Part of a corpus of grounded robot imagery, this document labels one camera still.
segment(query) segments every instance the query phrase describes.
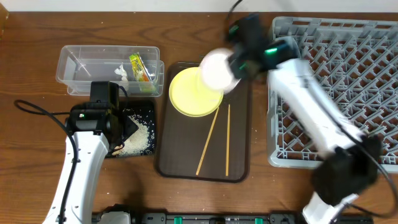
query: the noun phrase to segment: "transparent container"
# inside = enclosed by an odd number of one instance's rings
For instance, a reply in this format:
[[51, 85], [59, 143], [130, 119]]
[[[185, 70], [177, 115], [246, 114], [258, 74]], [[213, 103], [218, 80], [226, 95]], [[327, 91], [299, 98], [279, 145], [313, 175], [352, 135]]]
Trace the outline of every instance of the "transparent container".
[[[139, 53], [150, 82], [137, 82], [129, 56]], [[90, 95], [92, 81], [111, 81], [124, 86], [129, 96], [160, 96], [164, 84], [164, 63], [159, 60], [157, 47], [130, 47], [110, 45], [67, 45], [61, 50], [56, 79], [68, 86], [75, 96]], [[123, 65], [128, 82], [115, 69]]]

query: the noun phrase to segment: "table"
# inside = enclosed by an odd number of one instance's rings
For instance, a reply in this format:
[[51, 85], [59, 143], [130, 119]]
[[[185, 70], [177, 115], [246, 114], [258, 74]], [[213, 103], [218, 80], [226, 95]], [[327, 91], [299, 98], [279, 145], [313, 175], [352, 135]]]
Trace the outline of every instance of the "table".
[[[235, 14], [237, 19], [246, 14]], [[17, 110], [23, 99], [49, 111], [69, 111], [88, 97], [69, 96], [55, 81], [64, 45], [153, 45], [166, 68], [224, 46], [226, 13], [12, 12], [0, 41], [0, 222], [41, 223], [52, 203], [65, 156], [65, 133], [45, 116]], [[276, 16], [398, 20], [388, 13], [261, 13]], [[240, 184], [161, 177], [152, 156], [108, 159], [98, 179], [94, 211], [115, 203], [137, 211], [267, 213], [301, 210], [312, 194], [310, 170], [275, 168], [266, 153], [267, 87], [253, 83], [251, 165]], [[161, 108], [162, 99], [156, 99]], [[398, 184], [398, 175], [394, 175]], [[392, 206], [385, 180], [357, 201], [377, 212]], [[376, 223], [397, 223], [376, 219]]]

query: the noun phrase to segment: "metal grid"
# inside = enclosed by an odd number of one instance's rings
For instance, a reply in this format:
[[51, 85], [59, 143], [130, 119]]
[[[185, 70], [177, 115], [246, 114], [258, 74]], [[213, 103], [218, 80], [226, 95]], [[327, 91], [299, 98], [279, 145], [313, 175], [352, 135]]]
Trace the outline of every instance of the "metal grid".
[[[343, 114], [363, 131], [383, 138], [379, 162], [398, 171], [398, 23], [275, 18], [272, 37], [286, 35], [297, 41], [302, 58], [310, 62], [315, 78]], [[272, 165], [318, 165], [311, 139], [273, 91], [268, 127]]]

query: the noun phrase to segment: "yellow plate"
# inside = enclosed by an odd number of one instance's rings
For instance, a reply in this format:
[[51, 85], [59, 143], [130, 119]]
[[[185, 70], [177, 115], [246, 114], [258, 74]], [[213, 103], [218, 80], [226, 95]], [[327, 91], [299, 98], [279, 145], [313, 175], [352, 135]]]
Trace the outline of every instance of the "yellow plate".
[[173, 78], [169, 89], [174, 108], [191, 117], [211, 114], [223, 100], [223, 92], [207, 88], [199, 72], [198, 67], [182, 70]]

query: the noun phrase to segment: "wooden chopstick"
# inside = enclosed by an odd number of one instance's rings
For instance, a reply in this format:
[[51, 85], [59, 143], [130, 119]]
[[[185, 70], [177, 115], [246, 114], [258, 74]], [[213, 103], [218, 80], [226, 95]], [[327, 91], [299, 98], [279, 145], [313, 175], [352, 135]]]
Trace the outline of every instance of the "wooden chopstick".
[[226, 163], [225, 176], [228, 176], [229, 170], [229, 121], [231, 119], [231, 105], [228, 105], [228, 122], [226, 123]]
[[218, 108], [217, 108], [217, 110], [216, 110], [216, 114], [214, 115], [213, 122], [212, 122], [212, 124], [211, 124], [210, 131], [209, 131], [209, 135], [207, 135], [207, 140], [206, 140], [205, 148], [203, 149], [203, 152], [202, 152], [202, 154], [201, 154], [199, 166], [198, 166], [198, 169], [197, 169], [197, 175], [199, 175], [201, 163], [203, 162], [203, 159], [205, 158], [207, 145], [209, 144], [210, 136], [211, 136], [211, 133], [213, 132], [214, 124], [216, 123], [217, 114], [218, 114]]

